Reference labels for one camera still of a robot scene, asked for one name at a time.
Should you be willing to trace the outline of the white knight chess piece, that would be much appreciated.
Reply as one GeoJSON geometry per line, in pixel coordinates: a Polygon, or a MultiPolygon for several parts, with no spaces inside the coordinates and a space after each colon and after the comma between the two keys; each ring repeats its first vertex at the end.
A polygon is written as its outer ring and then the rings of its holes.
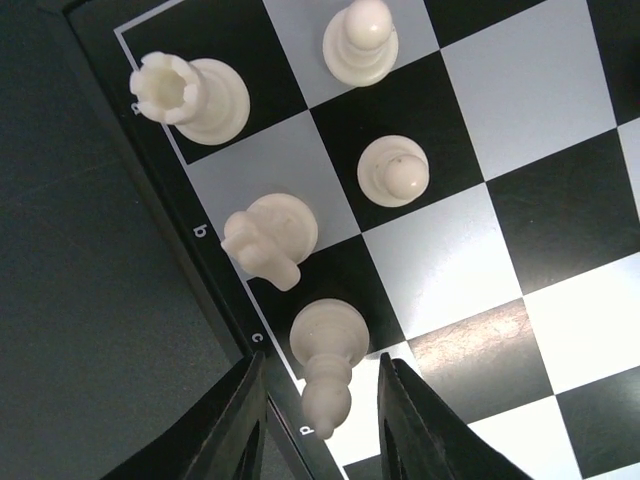
{"type": "Polygon", "coordinates": [[[233,213],[223,233],[222,249],[242,270],[288,291],[300,281],[299,264],[317,244],[318,223],[302,200],[273,193],[233,213]]]}

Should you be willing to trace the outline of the white rook chess piece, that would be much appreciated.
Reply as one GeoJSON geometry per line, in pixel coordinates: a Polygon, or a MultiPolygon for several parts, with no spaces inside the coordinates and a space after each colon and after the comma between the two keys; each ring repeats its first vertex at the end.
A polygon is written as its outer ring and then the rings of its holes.
{"type": "Polygon", "coordinates": [[[211,58],[187,61],[151,52],[133,71],[129,90],[147,119],[172,125],[201,145],[221,145],[244,129],[250,96],[242,77],[228,64],[211,58]]]}

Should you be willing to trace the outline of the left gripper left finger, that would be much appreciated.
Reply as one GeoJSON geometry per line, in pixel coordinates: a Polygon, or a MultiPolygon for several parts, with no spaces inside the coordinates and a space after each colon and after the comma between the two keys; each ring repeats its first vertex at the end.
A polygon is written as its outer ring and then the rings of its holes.
{"type": "Polygon", "coordinates": [[[265,355],[238,361],[175,424],[106,479],[258,479],[267,417],[265,355]]]}

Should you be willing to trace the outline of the white pawn chess piece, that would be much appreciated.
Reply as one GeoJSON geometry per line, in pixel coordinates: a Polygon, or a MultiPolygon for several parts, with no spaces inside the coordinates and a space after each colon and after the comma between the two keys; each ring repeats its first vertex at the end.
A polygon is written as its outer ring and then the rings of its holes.
{"type": "Polygon", "coordinates": [[[336,13],[322,41],[324,61],[343,84],[366,87],[380,82],[399,52],[391,11],[384,1],[357,0],[336,13]]]}

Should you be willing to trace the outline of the white bishop chess piece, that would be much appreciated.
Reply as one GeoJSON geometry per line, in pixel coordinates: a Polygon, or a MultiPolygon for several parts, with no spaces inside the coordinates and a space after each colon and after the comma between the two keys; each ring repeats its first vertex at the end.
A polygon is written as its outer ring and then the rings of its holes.
{"type": "Polygon", "coordinates": [[[364,317],[342,300],[314,301],[293,321],[289,343],[306,382],[302,410],[322,440],[329,439],[349,415],[352,370],[366,355],[369,341],[364,317]]]}

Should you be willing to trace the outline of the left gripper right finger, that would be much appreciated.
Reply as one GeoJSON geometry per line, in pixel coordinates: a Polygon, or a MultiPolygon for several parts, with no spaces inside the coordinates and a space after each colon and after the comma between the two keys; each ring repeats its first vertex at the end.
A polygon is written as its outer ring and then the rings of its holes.
{"type": "Polygon", "coordinates": [[[378,377],[385,479],[527,479],[473,432],[402,359],[384,353],[378,377]]]}

